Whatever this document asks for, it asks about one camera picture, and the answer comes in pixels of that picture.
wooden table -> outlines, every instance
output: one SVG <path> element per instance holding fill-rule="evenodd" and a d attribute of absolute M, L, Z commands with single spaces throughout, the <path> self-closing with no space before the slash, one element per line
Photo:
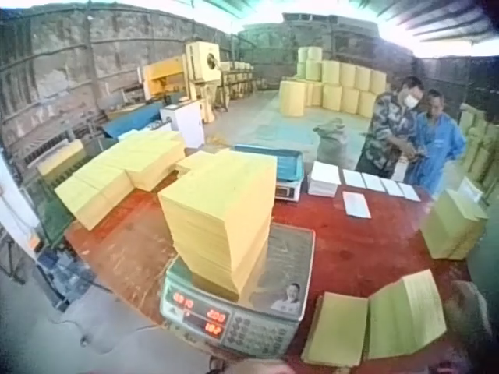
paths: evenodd
<path fill-rule="evenodd" d="M 170 175 L 155 192 L 174 180 L 175 176 Z M 450 282 L 467 278 L 462 263 L 433 261 L 428 255 L 418 231 L 430 208 L 426 196 L 425 201 L 416 203 L 362 190 L 372 215 L 367 220 L 345 214 L 343 190 L 357 189 L 341 186 L 335 199 L 302 194 L 299 203 L 277 201 L 274 206 L 275 222 L 316 232 L 306 313 L 286 357 L 297 373 L 331 373 L 331 368 L 305 365 L 299 360 L 314 303 L 324 291 L 368 297 L 403 275 L 430 268 L 442 298 L 446 299 L 450 295 Z M 87 231 L 80 223 L 73 222 L 66 237 L 108 287 L 153 323 L 165 325 L 165 329 L 209 355 L 228 360 L 237 358 L 165 322 L 159 313 L 165 269 L 175 257 L 175 250 L 156 193 L 135 190 L 94 230 Z M 443 337 L 416 355 L 363 362 L 355 372 L 386 374 L 421 369 L 437 362 L 449 344 L 449 339 Z"/>

weighing scale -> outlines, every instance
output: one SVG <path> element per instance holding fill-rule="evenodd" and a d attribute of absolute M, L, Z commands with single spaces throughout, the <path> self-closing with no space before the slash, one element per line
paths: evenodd
<path fill-rule="evenodd" d="M 239 152 L 266 154 L 278 159 L 278 180 L 275 198 L 298 202 L 305 172 L 303 155 L 298 150 L 276 150 L 265 146 L 237 144 L 233 148 Z"/>
<path fill-rule="evenodd" d="M 313 231 L 271 224 L 264 266 L 238 302 L 195 288 L 177 256 L 166 271 L 161 314 L 212 345 L 259 358 L 280 357 L 305 313 L 314 246 Z"/>

camouflage jacket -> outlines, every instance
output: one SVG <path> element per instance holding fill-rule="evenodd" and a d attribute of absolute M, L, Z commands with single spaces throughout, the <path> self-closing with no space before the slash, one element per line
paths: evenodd
<path fill-rule="evenodd" d="M 397 94 L 392 92 L 382 93 L 376 98 L 362 150 L 377 168 L 392 171 L 402 152 L 387 141 L 389 136 L 413 143 L 416 138 L 416 112 L 407 109 L 402 112 Z"/>

face mask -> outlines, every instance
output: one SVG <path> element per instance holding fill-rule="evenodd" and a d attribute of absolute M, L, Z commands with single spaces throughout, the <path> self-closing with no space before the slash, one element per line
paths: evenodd
<path fill-rule="evenodd" d="M 405 97 L 404 99 L 404 104 L 408 109 L 413 109 L 416 107 L 416 105 L 419 103 L 419 100 L 416 99 L 413 95 L 410 93 Z"/>

blue jacket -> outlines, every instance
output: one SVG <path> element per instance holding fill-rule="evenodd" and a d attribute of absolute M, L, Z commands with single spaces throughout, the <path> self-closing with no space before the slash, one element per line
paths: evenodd
<path fill-rule="evenodd" d="M 416 118 L 416 149 L 424 149 L 426 157 L 412 162 L 405 173 L 405 183 L 424 187 L 432 196 L 441 191 L 445 163 L 456 160 L 465 150 L 465 138 L 455 120 L 443 113 L 435 125 L 426 113 Z"/>

